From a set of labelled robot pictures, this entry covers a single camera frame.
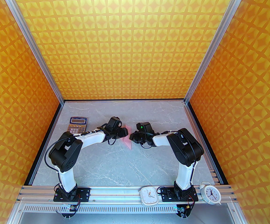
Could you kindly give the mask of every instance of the yellow geometric pattern wallpaper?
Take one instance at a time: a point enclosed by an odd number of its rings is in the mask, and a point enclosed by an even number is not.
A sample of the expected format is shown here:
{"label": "yellow geometric pattern wallpaper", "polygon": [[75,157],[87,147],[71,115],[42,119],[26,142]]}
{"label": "yellow geometric pattern wallpaper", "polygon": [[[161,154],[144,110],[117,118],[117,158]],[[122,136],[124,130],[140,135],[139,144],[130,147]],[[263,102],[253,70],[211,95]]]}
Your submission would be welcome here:
{"label": "yellow geometric pattern wallpaper", "polygon": [[58,103],[0,0],[0,223],[8,219]]}
{"label": "yellow geometric pattern wallpaper", "polygon": [[230,0],[16,0],[64,99],[184,98]]}
{"label": "yellow geometric pattern wallpaper", "polygon": [[270,0],[243,0],[190,100],[249,223],[270,223]]}

